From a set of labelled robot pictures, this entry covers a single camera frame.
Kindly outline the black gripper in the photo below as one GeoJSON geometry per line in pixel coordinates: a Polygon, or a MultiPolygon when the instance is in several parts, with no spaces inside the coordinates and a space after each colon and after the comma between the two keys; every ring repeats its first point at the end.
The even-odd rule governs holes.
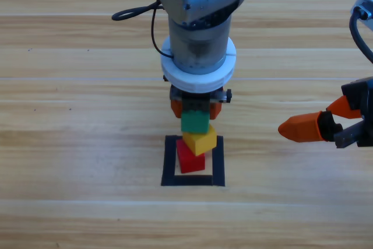
{"type": "Polygon", "coordinates": [[[372,77],[341,86],[343,95],[326,110],[296,115],[278,127],[281,136],[294,142],[335,142],[338,148],[353,143],[359,147],[372,146],[372,77]],[[333,115],[362,120],[343,129],[333,115]]]}
{"type": "Polygon", "coordinates": [[[222,103],[230,103],[231,98],[231,89],[225,91],[222,87],[207,93],[190,93],[174,85],[170,87],[171,109],[177,118],[181,118],[182,111],[210,110],[210,120],[215,120],[221,112],[222,103]]]}

